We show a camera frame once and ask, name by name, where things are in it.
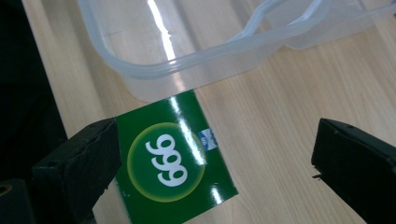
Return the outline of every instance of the dark background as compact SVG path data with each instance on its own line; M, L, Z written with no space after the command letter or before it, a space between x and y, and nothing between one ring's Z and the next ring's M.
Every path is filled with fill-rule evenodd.
M0 0L0 111L0 181L29 182L67 138L21 0Z

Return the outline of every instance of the black object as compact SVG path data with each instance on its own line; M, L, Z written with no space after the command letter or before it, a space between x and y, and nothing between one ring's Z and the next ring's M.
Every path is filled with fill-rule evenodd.
M116 120L97 121L33 167L34 203L48 223L81 223L120 166Z
M395 147L351 125L321 119L312 164L367 223L396 223Z
M0 223L35 223L26 184L21 179L0 182L0 208Z

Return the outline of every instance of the light wood tabletop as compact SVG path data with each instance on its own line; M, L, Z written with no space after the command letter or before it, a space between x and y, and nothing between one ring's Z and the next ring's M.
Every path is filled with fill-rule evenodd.
M146 105L92 47L77 1L23 1L70 137ZM196 89L239 195L189 223L364 223L311 165L320 118L396 145L396 20L305 50L282 48L244 74ZM126 223L112 183L93 209Z

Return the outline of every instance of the clear plastic bin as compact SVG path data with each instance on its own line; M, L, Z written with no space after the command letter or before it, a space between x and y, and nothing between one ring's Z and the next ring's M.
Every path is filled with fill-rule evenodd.
M339 29L334 13L354 7L348 0L78 2L96 50L135 97L149 102L245 72L284 45L333 39L321 24ZM395 4L382 2L386 15L373 21L394 12ZM361 14L371 19L381 10Z

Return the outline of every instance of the green box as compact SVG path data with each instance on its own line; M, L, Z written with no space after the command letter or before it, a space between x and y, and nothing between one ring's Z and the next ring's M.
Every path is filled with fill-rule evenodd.
M117 117L129 218L182 223L237 194L193 91Z

